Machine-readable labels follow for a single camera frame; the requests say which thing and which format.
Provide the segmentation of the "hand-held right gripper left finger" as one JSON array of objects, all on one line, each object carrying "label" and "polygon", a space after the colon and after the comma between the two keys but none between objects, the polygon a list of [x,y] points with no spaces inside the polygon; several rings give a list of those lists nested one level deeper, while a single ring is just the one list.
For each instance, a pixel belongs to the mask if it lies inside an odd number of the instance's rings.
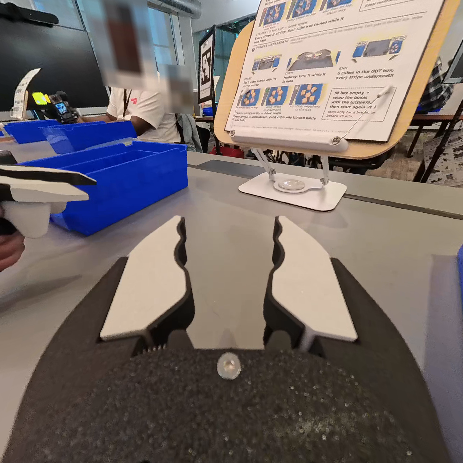
[{"label": "hand-held right gripper left finger", "polygon": [[174,216],[128,254],[102,341],[138,337],[148,348],[162,348],[171,333],[191,325],[195,307],[186,241],[185,219]]}]

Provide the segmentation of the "silver air duct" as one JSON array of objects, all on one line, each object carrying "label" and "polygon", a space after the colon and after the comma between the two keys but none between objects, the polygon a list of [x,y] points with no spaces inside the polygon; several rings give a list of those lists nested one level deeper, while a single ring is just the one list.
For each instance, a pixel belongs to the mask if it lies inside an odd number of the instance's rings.
[{"label": "silver air duct", "polygon": [[198,0],[147,0],[149,7],[165,13],[199,19],[202,13],[201,2]]}]

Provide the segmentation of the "wooden top table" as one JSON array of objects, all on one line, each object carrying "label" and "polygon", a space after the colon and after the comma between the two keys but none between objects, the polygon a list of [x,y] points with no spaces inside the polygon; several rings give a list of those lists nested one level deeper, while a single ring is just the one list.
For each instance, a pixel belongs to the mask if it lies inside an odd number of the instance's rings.
[{"label": "wooden top table", "polygon": [[431,160],[429,161],[429,164],[426,166],[425,160],[422,161],[417,173],[415,174],[413,182],[427,182],[431,173],[434,171],[434,168],[436,167],[437,161],[441,158],[441,156],[444,153],[444,149],[448,144],[452,131],[455,129],[457,123],[462,122],[462,120],[462,115],[459,115],[458,113],[455,115],[438,113],[414,115],[414,118],[411,122],[411,126],[417,126],[418,129],[416,130],[412,143],[408,148],[406,158],[412,158],[414,148],[420,138],[421,132],[424,127],[440,123],[435,138],[442,137],[442,140],[437,146],[435,152],[433,153]]}]

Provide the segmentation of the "black display screen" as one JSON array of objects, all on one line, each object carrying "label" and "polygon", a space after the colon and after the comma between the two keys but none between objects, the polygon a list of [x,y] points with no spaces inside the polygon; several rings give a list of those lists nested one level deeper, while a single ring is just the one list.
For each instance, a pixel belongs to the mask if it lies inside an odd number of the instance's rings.
[{"label": "black display screen", "polygon": [[79,4],[1,1],[0,109],[9,113],[27,72],[40,68],[28,91],[63,91],[74,108],[105,111],[109,102]]}]

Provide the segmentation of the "black white marker sign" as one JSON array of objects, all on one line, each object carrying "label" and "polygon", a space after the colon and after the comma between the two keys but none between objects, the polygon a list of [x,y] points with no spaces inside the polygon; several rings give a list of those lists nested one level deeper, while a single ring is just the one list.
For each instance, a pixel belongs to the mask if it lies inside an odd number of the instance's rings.
[{"label": "black white marker sign", "polygon": [[214,55],[216,25],[200,40],[198,48],[198,103],[215,101]]}]

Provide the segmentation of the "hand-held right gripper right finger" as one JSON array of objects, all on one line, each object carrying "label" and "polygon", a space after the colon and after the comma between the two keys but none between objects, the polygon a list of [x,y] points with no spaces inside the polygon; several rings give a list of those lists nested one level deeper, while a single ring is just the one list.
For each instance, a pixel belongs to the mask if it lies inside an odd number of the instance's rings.
[{"label": "hand-held right gripper right finger", "polygon": [[291,347],[301,351],[319,337],[357,341],[329,253],[285,216],[275,217],[273,243],[263,303],[266,330],[286,333]]}]

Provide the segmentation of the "person's left hand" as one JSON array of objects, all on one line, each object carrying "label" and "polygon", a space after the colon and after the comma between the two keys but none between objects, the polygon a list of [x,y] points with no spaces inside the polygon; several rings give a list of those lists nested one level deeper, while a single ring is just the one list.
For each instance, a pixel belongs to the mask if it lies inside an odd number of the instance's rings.
[{"label": "person's left hand", "polygon": [[0,237],[0,271],[13,266],[25,250],[25,237],[18,231]]}]

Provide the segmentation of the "grey jacket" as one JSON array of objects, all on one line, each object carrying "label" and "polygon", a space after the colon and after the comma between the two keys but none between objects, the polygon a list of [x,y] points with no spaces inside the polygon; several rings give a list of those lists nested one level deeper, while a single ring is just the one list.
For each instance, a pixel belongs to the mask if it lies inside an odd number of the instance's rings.
[{"label": "grey jacket", "polygon": [[181,143],[186,145],[189,151],[203,153],[203,148],[194,117],[188,113],[177,113],[177,130],[181,137]]}]

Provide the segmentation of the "white stand with wooden board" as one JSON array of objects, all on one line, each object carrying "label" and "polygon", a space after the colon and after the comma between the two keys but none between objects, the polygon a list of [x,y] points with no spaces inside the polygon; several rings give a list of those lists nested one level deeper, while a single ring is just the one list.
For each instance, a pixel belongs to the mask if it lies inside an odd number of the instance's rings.
[{"label": "white stand with wooden board", "polygon": [[255,21],[236,39],[225,74],[214,131],[224,144],[251,147],[265,172],[242,184],[241,193],[301,206],[314,211],[332,211],[347,187],[329,179],[329,158],[369,159],[394,147],[412,121],[440,48],[446,38],[460,1],[444,1],[429,42],[421,57],[404,104],[387,142],[332,139],[305,142],[269,138],[235,138],[226,124],[233,108],[246,50]]}]

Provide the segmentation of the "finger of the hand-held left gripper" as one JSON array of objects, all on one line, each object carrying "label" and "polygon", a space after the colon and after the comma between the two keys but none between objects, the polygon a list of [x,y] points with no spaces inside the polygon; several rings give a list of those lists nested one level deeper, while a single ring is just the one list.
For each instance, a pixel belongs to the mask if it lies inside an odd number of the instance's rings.
[{"label": "finger of the hand-held left gripper", "polygon": [[94,186],[97,181],[80,172],[22,165],[1,165],[0,176],[16,180],[67,183],[72,186]]},{"label": "finger of the hand-held left gripper", "polygon": [[87,201],[89,195],[75,186],[55,182],[1,183],[0,200],[26,203]]}]

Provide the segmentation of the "printed instruction sheet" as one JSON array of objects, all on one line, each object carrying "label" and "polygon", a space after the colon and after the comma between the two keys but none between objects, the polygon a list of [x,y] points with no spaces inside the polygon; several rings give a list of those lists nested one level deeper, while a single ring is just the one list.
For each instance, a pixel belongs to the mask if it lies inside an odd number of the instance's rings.
[{"label": "printed instruction sheet", "polygon": [[387,142],[444,1],[261,1],[235,138]]}]

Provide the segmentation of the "leaning printed board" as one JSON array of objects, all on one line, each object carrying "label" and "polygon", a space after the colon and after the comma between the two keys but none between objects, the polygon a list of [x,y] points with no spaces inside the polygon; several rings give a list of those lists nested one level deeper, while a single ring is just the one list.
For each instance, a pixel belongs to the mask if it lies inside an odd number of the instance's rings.
[{"label": "leaning printed board", "polygon": [[463,187],[463,130],[455,130],[448,139],[443,154],[437,160],[427,184]]}]

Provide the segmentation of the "white paper sheet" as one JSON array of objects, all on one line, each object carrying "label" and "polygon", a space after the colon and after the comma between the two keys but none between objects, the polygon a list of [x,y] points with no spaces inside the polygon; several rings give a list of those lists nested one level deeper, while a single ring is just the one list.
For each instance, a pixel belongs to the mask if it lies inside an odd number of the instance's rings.
[{"label": "white paper sheet", "polygon": [[14,93],[14,103],[10,109],[10,117],[13,120],[24,121],[26,119],[28,105],[28,86],[32,79],[41,71],[41,68],[30,70],[21,79]]}]

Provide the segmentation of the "plaid jacket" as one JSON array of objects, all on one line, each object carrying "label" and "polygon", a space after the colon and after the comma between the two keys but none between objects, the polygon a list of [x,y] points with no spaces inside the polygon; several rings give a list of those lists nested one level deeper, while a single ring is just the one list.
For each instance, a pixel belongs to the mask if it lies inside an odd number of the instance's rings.
[{"label": "plaid jacket", "polygon": [[419,103],[422,113],[442,109],[453,94],[454,84],[444,83],[446,73],[442,66],[441,57],[438,57]]}]

